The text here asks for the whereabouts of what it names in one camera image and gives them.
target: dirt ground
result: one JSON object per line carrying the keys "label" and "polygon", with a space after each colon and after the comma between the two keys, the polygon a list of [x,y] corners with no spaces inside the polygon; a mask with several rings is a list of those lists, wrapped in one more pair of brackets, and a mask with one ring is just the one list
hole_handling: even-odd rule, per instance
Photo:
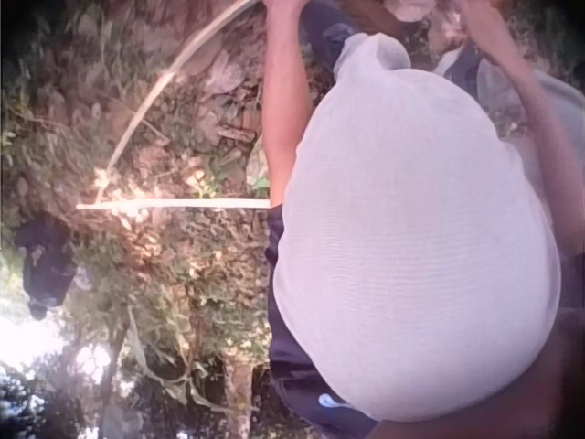
{"label": "dirt ground", "polygon": [[[185,399],[199,373],[198,359],[229,358],[236,369],[250,371],[267,360],[267,212],[79,211],[76,205],[93,203],[101,188],[107,200],[268,196],[260,153],[265,11],[254,6],[188,61],[107,176],[114,147],[155,81],[190,36],[232,2],[66,3],[67,19],[40,26],[30,38],[31,49],[5,64],[3,243],[10,242],[14,227],[41,210],[64,220],[75,232],[76,261],[87,272],[91,291],[71,286],[59,314],[64,331],[71,333],[83,321],[87,337],[106,340],[112,328],[128,324],[130,310],[136,330],[123,355],[138,349],[162,363],[180,359],[187,378],[169,394],[191,408],[196,397],[191,392],[188,403]],[[582,89],[583,45],[560,12],[542,2],[505,3],[525,56]],[[391,19],[369,25],[397,32]],[[464,42],[452,11],[441,2],[421,21],[399,28],[418,69],[431,70],[443,52]],[[318,103],[333,80],[306,46],[303,55]],[[144,372],[143,364],[135,367]],[[258,411],[251,413],[250,437],[286,437],[287,429],[294,437],[309,437],[306,426],[283,407],[271,409],[277,398],[267,387],[269,372],[255,373],[254,393],[271,396],[252,398]],[[251,376],[244,381],[249,387]],[[250,419],[250,407],[242,412]],[[278,436],[262,436],[264,424],[282,428],[275,431]]]}

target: wooden stick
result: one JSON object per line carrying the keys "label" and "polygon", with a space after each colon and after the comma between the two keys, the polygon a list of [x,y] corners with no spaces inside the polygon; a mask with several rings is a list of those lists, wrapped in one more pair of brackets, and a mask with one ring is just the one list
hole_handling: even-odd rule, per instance
{"label": "wooden stick", "polygon": [[[153,89],[148,93],[144,102],[140,105],[140,108],[130,121],[128,128],[126,128],[126,132],[120,139],[120,142],[116,146],[112,154],[112,158],[110,159],[110,163],[106,167],[106,177],[110,176],[110,173],[113,167],[118,162],[120,155],[122,155],[124,148],[128,144],[130,137],[136,130],[136,127],[140,123],[140,121],[145,117],[146,113],[153,105],[154,101],[158,97],[159,94],[165,89],[168,83],[175,77],[178,71],[181,70],[183,65],[197,52],[205,43],[207,43],[211,38],[213,38],[219,30],[221,30],[225,25],[230,23],[234,18],[239,16],[241,13],[256,5],[260,0],[238,0],[224,12],[222,12],[215,20],[213,20],[209,26],[205,27],[201,32],[193,34],[191,40],[187,43],[185,48],[181,50],[178,57],[176,57],[175,62],[169,67],[169,69],[158,79],[156,84],[154,85]],[[101,201],[103,197],[103,192],[106,187],[101,187],[98,191],[98,196],[96,197],[96,203]]]}
{"label": "wooden stick", "polygon": [[78,204],[77,210],[138,210],[149,208],[200,208],[200,209],[269,209],[268,199],[217,198],[217,199],[119,199],[96,204]]}

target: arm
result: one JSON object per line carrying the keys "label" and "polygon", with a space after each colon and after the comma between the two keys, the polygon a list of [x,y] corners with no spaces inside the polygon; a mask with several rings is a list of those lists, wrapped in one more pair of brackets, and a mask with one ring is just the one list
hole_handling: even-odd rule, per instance
{"label": "arm", "polygon": [[299,44],[301,12],[308,0],[266,0],[268,47],[264,69],[262,130],[271,180],[271,204],[284,200],[296,148],[313,113]]}
{"label": "arm", "polygon": [[533,69],[522,59],[500,13],[486,0],[462,0],[461,9],[470,37],[504,71],[524,105],[558,245],[570,254],[582,252],[584,186],[575,148]]}

